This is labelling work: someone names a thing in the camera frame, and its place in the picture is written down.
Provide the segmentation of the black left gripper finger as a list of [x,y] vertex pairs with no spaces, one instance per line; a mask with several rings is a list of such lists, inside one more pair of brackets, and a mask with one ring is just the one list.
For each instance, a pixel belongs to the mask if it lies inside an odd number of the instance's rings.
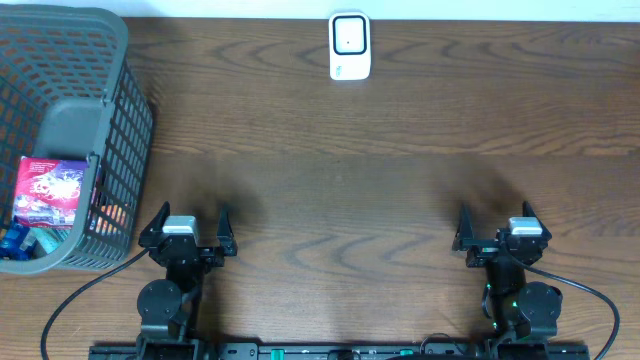
[[142,230],[138,245],[145,249],[157,248],[163,240],[163,226],[170,215],[170,203],[165,201],[154,218]]
[[234,257],[237,255],[238,245],[230,223],[229,211],[226,206],[221,208],[219,214],[216,238],[219,242],[219,247],[222,249],[225,256]]

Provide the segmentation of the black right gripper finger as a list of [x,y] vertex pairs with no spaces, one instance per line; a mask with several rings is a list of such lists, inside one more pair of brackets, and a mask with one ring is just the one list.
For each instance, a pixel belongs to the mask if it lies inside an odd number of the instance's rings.
[[521,231],[523,235],[539,236],[545,241],[552,239],[551,232],[538,218],[532,205],[528,201],[524,201],[522,204],[522,214],[526,218],[524,229]]
[[474,232],[468,207],[462,204],[459,212],[459,222],[452,243],[453,251],[467,251],[474,241]]

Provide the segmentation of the small orange box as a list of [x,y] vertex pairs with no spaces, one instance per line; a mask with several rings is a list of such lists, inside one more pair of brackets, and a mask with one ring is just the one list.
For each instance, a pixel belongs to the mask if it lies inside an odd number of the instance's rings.
[[91,219],[90,229],[100,235],[111,236],[121,232],[127,222],[127,213],[118,205],[103,205]]

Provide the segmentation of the teal snack packet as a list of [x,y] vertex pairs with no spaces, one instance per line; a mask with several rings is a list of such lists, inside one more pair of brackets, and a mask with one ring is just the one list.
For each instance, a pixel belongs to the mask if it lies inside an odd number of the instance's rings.
[[33,255],[41,258],[55,251],[68,237],[69,229],[32,228],[30,234],[36,239]]

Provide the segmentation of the red purple snack packet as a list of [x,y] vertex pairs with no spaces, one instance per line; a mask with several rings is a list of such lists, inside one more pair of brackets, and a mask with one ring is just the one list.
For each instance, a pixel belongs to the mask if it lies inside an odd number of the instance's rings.
[[30,228],[71,229],[87,169],[85,161],[22,157],[13,220]]

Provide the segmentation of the blue cookie packet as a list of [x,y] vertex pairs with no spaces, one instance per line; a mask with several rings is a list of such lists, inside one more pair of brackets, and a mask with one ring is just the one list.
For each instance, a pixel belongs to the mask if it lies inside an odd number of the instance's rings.
[[36,238],[28,226],[12,221],[1,239],[1,259],[27,261],[33,257]]

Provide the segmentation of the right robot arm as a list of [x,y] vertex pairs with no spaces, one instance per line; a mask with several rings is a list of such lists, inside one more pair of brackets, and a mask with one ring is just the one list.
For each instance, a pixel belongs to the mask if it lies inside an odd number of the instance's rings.
[[474,234],[470,211],[463,205],[452,249],[466,254],[466,266],[483,268],[487,282],[482,309],[494,323],[495,334],[484,340],[478,354],[489,359],[548,359],[548,340],[558,331],[561,291],[543,282],[526,280],[525,270],[543,255],[552,238],[531,205],[511,217],[492,238]]

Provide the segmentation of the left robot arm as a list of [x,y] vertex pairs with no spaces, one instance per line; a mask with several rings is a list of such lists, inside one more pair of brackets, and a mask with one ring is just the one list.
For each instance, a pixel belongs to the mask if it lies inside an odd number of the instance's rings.
[[205,276],[238,252],[227,208],[220,211],[216,239],[216,246],[200,246],[196,219],[171,215],[169,203],[142,230],[138,244],[166,275],[148,283],[137,298],[141,317],[137,359],[218,357],[216,347],[196,335],[196,323]]

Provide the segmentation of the grey plastic mesh basket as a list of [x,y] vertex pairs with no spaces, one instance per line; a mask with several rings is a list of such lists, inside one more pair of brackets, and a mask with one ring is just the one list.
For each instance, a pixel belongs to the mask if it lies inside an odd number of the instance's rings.
[[[96,270],[130,249],[154,115],[127,62],[128,29],[98,8],[1,7],[1,227],[7,229],[22,157],[85,161],[78,214],[52,253],[3,260],[4,273]],[[119,234],[90,229],[103,205],[127,213]]]

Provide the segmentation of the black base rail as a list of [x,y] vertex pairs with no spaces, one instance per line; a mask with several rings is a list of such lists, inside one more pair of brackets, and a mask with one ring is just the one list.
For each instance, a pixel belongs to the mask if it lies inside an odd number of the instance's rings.
[[98,345],[88,352],[96,359],[204,360],[384,360],[384,359],[587,359],[584,345],[507,345],[492,353],[478,347],[431,342],[425,345]]

